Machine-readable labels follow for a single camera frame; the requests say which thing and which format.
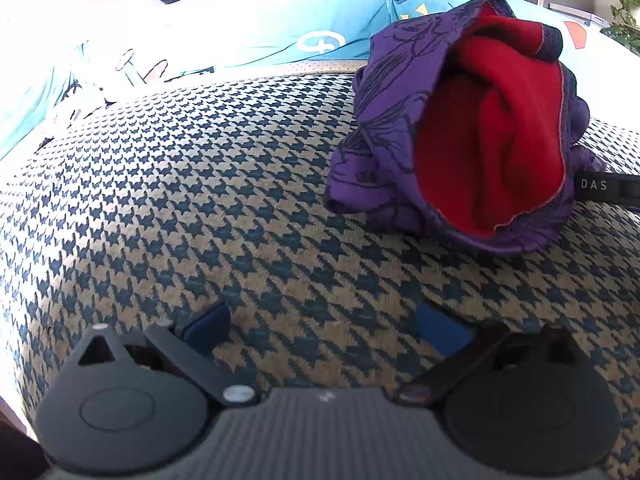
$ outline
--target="blue sheet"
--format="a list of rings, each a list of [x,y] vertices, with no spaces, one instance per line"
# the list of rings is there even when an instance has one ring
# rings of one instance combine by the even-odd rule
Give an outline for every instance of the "blue sheet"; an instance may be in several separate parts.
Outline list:
[[[100,89],[108,100],[117,100],[119,91],[145,84],[147,73],[158,66],[166,66],[158,78],[167,81],[235,66],[366,60],[370,37],[389,23],[443,12],[466,1],[183,0],[171,4],[161,9],[159,18],[139,16],[134,29],[88,38],[72,52],[38,60],[37,66],[22,60],[29,70],[2,82],[11,96],[0,102],[0,158],[45,118],[75,80],[83,88]],[[611,120],[607,111],[620,108],[620,95],[615,99],[600,95],[612,71],[594,65],[607,55],[625,64],[620,73],[635,70],[640,77],[640,60],[597,30],[586,31],[586,47],[574,48],[565,25],[570,18],[522,0],[508,3],[519,18],[562,31],[561,60],[576,74],[578,93],[592,111],[599,111],[596,115]]]

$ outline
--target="black strap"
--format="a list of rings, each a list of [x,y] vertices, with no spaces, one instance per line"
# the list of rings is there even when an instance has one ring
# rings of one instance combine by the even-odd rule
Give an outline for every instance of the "black strap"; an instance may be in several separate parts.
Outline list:
[[[640,176],[578,171],[574,182],[576,200],[640,207]]]

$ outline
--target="crumpled garment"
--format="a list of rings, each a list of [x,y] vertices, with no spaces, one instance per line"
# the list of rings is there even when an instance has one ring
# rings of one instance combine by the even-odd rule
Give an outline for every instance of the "crumpled garment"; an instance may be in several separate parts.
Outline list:
[[[558,189],[539,207],[496,226],[491,235],[456,228],[420,189],[417,172],[425,173],[425,168],[417,169],[417,163],[424,158],[416,156],[415,147],[421,121],[446,77],[443,69],[455,46],[487,16],[514,18],[505,0],[471,0],[448,12],[393,23],[372,37],[369,63],[353,80],[356,129],[332,156],[324,194],[328,210],[364,213],[376,230],[435,237],[501,256],[538,250],[558,236],[572,211],[575,171],[603,171],[605,165],[577,145],[588,126],[589,109],[576,96],[573,73],[558,61],[562,36],[553,27],[526,22],[539,30],[534,57],[559,71],[557,144],[564,168]],[[461,104],[460,114],[465,113],[470,112]],[[431,178],[434,189],[455,188],[437,174]]]

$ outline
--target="houndstooth fabric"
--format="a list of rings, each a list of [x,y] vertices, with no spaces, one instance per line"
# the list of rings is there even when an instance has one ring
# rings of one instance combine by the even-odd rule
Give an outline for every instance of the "houndstooth fabric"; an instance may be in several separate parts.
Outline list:
[[[638,217],[577,203],[561,238],[512,259],[367,231],[321,205],[353,127],[351,74],[179,89],[111,107],[41,149],[0,190],[3,359],[33,417],[88,324],[125,332],[224,298],[240,378],[395,388],[438,357],[425,301],[520,330],[574,331],[624,430],[616,478],[638,469]],[[584,141],[637,173],[638,136],[592,121]]]

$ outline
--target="red fabric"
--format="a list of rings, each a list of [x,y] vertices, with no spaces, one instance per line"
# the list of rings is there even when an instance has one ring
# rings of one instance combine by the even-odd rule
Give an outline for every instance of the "red fabric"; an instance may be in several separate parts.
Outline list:
[[[481,13],[452,47],[414,143],[424,199],[489,238],[564,183],[562,70],[533,59],[542,25]]]

